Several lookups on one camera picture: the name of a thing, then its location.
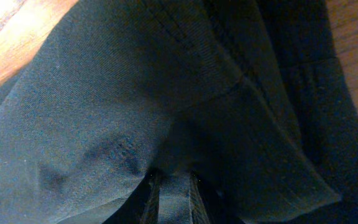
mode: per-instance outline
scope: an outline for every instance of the clothing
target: clothing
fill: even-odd
[[[80,1],[16,79],[0,223],[102,223],[150,168],[159,223],[190,222],[191,170],[245,222],[358,221],[358,118],[322,1]]]

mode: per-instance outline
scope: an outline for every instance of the wooden floor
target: wooden floor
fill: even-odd
[[[0,0],[0,84],[27,64],[77,0]],[[358,112],[358,0],[327,0],[337,55]]]

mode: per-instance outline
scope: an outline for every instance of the brown wood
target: brown wood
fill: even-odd
[[[0,84],[30,62],[77,0],[0,0]],[[358,112],[358,0],[327,0],[337,55]]]

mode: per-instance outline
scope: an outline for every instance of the denim fabric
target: denim fabric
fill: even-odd
[[[332,40],[306,39],[299,50],[299,24],[275,30],[269,17],[298,5],[269,9],[275,2],[79,1],[0,91],[0,223],[102,223],[150,168],[167,175],[159,223],[190,223],[191,170],[245,222],[301,222],[358,205],[358,159],[355,170],[335,161],[358,155],[358,119],[331,49],[309,54]],[[324,7],[310,9],[319,17]],[[349,108],[351,122],[338,123]],[[305,131],[311,123],[322,129]],[[340,135],[350,129],[356,140]]]

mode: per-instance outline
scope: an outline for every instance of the wooden surface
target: wooden surface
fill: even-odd
[[[77,0],[0,0],[0,84],[27,64]],[[337,55],[358,112],[358,0],[327,0]]]

